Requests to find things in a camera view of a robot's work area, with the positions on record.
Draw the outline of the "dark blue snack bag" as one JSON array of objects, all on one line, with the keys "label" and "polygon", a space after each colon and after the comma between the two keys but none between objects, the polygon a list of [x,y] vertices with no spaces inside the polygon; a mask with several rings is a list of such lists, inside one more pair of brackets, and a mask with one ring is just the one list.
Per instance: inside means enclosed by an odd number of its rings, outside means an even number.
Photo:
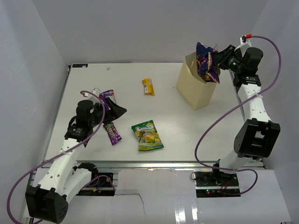
[{"label": "dark blue snack bag", "polygon": [[217,46],[214,48],[200,42],[196,45],[197,73],[206,83],[220,83],[220,69],[214,64],[213,53],[217,53]]}]

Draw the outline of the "brown purple M&M's packet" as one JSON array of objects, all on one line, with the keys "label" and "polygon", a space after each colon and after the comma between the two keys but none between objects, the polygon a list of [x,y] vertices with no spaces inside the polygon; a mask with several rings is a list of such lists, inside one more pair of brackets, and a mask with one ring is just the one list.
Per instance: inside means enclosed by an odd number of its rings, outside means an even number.
[{"label": "brown purple M&M's packet", "polygon": [[118,142],[120,142],[122,140],[122,137],[118,133],[113,122],[105,124],[103,127],[109,136],[112,146],[116,145]]}]

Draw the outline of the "purple Fox's berries bag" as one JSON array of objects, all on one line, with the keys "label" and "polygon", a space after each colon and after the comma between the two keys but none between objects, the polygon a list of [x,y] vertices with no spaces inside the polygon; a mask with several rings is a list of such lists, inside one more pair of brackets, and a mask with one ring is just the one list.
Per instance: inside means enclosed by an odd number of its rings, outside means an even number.
[{"label": "purple Fox's berries bag", "polygon": [[116,104],[114,90],[107,90],[99,94],[99,98],[104,102],[105,108],[108,111],[112,111]]}]

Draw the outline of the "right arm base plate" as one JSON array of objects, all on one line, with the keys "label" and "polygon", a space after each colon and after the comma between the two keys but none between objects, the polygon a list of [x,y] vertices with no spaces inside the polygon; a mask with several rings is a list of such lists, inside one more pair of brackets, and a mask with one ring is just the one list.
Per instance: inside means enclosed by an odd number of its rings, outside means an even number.
[{"label": "right arm base plate", "polygon": [[193,172],[197,198],[239,197],[240,187],[236,174],[216,176],[213,172]]}]

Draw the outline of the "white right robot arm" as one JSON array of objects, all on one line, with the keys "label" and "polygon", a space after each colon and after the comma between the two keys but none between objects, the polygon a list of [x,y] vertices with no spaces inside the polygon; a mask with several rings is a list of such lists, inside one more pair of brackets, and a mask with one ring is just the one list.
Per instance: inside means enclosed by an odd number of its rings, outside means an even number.
[{"label": "white right robot arm", "polygon": [[211,181],[222,186],[242,166],[250,161],[267,158],[280,133],[280,125],[271,121],[259,92],[261,81],[257,75],[263,52],[255,47],[245,51],[232,45],[213,55],[220,69],[229,70],[239,102],[243,103],[244,124],[235,137],[234,148],[215,164]]}]

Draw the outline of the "green yellow Fox's candy bag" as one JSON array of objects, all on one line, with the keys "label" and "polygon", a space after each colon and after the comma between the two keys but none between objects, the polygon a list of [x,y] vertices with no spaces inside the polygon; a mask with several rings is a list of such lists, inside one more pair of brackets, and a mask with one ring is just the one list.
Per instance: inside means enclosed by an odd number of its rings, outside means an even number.
[{"label": "green yellow Fox's candy bag", "polygon": [[164,148],[153,120],[131,126],[131,129],[139,141],[140,152]]}]

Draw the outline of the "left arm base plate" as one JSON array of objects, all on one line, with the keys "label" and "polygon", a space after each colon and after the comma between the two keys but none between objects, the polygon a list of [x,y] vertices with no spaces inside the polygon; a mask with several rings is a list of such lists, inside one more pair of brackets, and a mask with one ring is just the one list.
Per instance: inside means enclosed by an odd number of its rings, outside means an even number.
[{"label": "left arm base plate", "polygon": [[90,185],[82,188],[77,196],[114,196],[115,190],[113,189],[114,184],[111,184],[109,179],[104,177],[103,175],[110,178],[113,182],[113,173],[98,173],[97,175],[92,175],[92,180],[101,176],[97,180],[94,180]]}]

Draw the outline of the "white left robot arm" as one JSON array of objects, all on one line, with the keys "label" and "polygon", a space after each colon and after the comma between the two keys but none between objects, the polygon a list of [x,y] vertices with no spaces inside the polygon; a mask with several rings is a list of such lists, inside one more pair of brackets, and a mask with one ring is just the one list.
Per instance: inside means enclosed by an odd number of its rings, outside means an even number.
[{"label": "white left robot arm", "polygon": [[98,183],[99,175],[93,168],[74,164],[85,150],[95,127],[108,124],[121,117],[127,109],[111,99],[103,103],[81,100],[76,115],[71,118],[58,158],[53,159],[46,175],[35,187],[26,190],[25,198],[31,217],[55,224],[61,223],[67,213],[71,199],[87,184]]}]

